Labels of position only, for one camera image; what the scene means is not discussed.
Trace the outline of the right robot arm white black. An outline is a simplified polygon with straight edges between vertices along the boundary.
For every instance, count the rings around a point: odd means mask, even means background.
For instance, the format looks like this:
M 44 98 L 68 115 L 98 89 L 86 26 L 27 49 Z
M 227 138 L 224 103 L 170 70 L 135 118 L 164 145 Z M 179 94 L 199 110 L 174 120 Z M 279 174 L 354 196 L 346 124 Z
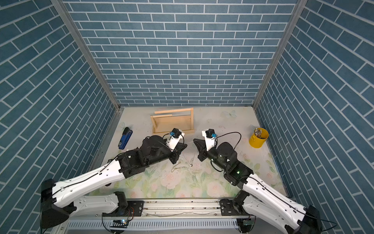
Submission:
M 228 142 L 215 146 L 214 140 L 194 139 L 198 159 L 209 159 L 224 172 L 224 178 L 240 188 L 233 200 L 238 213 L 254 215 L 284 234 L 320 234 L 322 221 L 312 205 L 304 207 L 266 184 L 252 169 L 237 159 L 237 152 Z

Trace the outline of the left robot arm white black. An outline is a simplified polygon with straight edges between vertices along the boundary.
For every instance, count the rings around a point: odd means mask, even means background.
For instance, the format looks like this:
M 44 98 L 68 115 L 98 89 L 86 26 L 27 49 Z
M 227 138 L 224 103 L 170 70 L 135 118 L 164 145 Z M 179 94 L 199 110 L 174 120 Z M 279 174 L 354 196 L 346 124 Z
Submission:
M 184 137 L 170 138 L 150 136 L 142 146 L 118 154 L 112 161 L 93 171 L 65 181 L 48 179 L 41 184 L 41 228 L 48 229 L 66 221 L 69 217 L 64 208 L 73 200 L 112 182 L 142 173 L 149 166 L 170 160 L 175 164 L 187 144 Z

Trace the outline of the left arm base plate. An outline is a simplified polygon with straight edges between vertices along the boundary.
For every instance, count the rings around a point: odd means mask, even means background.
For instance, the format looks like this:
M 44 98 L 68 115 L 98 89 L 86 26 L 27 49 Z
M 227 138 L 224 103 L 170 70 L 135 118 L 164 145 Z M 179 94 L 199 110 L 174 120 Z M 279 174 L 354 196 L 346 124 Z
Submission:
M 130 200 L 119 202 L 118 207 L 111 213 L 103 213 L 104 217 L 139 217 L 142 215 L 143 200 Z

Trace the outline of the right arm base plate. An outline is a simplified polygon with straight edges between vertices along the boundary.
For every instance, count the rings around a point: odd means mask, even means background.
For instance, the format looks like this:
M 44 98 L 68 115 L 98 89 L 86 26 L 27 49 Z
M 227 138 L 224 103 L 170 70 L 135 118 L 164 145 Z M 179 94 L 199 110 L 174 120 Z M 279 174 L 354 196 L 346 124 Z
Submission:
M 246 216 L 255 217 L 254 214 L 247 213 L 244 208 L 244 201 L 236 199 L 221 199 L 219 201 L 222 216 Z

